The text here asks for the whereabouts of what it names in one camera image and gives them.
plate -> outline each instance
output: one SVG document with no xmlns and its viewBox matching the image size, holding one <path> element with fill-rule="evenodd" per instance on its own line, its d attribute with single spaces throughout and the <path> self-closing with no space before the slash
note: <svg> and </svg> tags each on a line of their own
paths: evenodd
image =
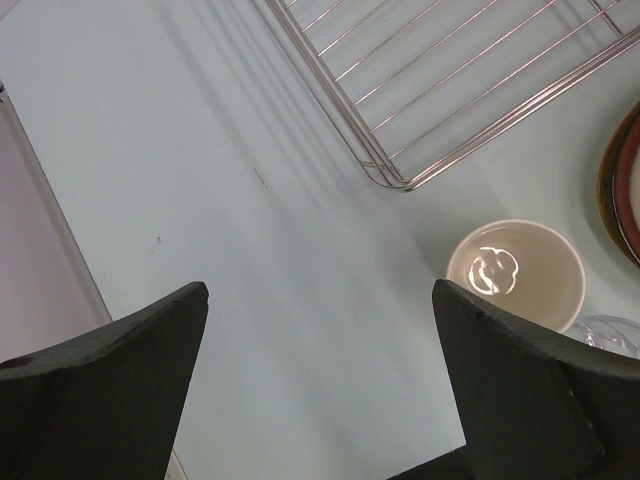
<svg viewBox="0 0 640 480">
<path fill-rule="evenodd" d="M 613 206 L 620 233 L 636 264 L 640 264 L 640 226 L 634 211 L 640 218 L 640 170 L 634 166 L 639 151 L 640 116 L 636 115 L 624 136 L 613 171 Z"/>
<path fill-rule="evenodd" d="M 600 169 L 598 172 L 598 208 L 602 223 L 618 249 L 636 266 L 640 267 L 640 262 L 629 249 L 625 240 L 616 215 L 616 209 L 613 199 L 614 190 L 614 171 L 620 157 L 620 151 L 629 129 L 636 120 L 640 118 L 640 102 L 627 114 L 622 123 L 618 126 L 615 133 L 611 137 L 607 149 L 605 151 Z"/>
</svg>

cup rim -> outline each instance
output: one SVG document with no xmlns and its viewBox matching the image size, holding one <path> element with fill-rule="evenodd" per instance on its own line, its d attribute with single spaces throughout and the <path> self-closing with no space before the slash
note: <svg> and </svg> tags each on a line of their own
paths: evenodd
<svg viewBox="0 0 640 480">
<path fill-rule="evenodd" d="M 578 315 L 580 314 L 580 310 L 582 310 L 582 306 L 584 304 L 584 299 L 586 297 L 586 291 L 587 291 L 587 276 L 586 276 L 586 273 L 584 271 L 584 265 L 582 264 L 582 259 L 580 258 L 580 255 L 578 254 L 578 251 L 576 250 L 576 248 L 564 236 L 562 236 L 560 233 L 558 233 L 557 231 L 555 231 L 551 227 L 548 227 L 547 225 L 544 225 L 544 224 L 538 223 L 538 222 L 534 222 L 532 220 L 524 220 L 524 219 L 519 219 L 519 218 L 513 218 L 513 219 L 497 220 L 495 222 L 490 222 L 490 223 L 486 223 L 484 225 L 479 226 L 478 228 L 473 230 L 471 233 L 469 233 L 466 237 L 464 237 L 460 241 L 460 243 L 458 243 L 458 246 L 456 247 L 456 249 L 451 254 L 451 257 L 449 258 L 449 264 L 447 265 L 447 273 L 446 273 L 447 280 L 451 280 L 452 279 L 451 277 L 452 277 L 453 267 L 454 267 L 455 261 L 460 257 L 460 254 L 462 253 L 462 250 L 464 249 L 464 247 L 471 240 L 473 240 L 474 238 L 478 237 L 480 234 L 484 233 L 485 231 L 489 230 L 490 228 L 500 227 L 500 226 L 508 226 L 508 225 L 529 225 L 529 226 L 532 226 L 532 227 L 539 228 L 539 229 L 541 229 L 541 230 L 543 230 L 543 231 L 545 231 L 547 233 L 550 233 L 551 235 L 556 237 L 558 240 L 560 240 L 560 242 L 563 243 L 567 247 L 567 250 L 569 250 L 569 252 L 571 253 L 571 256 L 573 257 L 573 260 L 578 265 L 578 271 L 580 273 L 580 279 L 579 279 L 579 282 L 580 282 L 580 298 L 579 298 L 578 302 L 576 303 L 576 307 L 575 307 L 573 313 L 570 316 L 567 317 L 568 320 L 564 324 L 562 324 L 562 326 L 558 330 L 555 330 L 558 333 L 565 332 L 573 324 L 573 322 L 576 320 L 576 318 L 578 318 Z"/>
</svg>

metal dish rack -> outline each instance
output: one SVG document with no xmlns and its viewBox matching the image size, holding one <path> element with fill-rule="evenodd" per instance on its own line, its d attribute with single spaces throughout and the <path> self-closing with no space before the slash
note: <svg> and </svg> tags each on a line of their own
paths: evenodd
<svg viewBox="0 0 640 480">
<path fill-rule="evenodd" d="M 253 0 L 379 185 L 412 191 L 640 43 L 638 0 Z"/>
</svg>

black object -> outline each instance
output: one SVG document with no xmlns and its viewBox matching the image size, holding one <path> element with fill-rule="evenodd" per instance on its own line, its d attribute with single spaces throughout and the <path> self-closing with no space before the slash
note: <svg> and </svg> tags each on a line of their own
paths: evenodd
<svg viewBox="0 0 640 480">
<path fill-rule="evenodd" d="M 162 480 L 207 317 L 192 283 L 0 364 L 0 479 Z"/>
<path fill-rule="evenodd" d="M 439 280 L 433 305 L 467 445 L 397 480 L 640 479 L 640 361 Z"/>
</svg>

white tabletop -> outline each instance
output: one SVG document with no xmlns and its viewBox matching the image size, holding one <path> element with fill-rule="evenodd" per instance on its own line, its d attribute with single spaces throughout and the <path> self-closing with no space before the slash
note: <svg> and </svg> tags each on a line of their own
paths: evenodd
<svg viewBox="0 0 640 480">
<path fill-rule="evenodd" d="M 22 0 L 0 46 L 111 314 L 210 289 L 176 443 L 191 480 L 383 479 L 460 446 L 430 292 L 483 223 L 558 230 L 583 313 L 640 319 L 595 199 L 640 49 L 399 194 L 364 177 L 247 1 Z"/>
</svg>

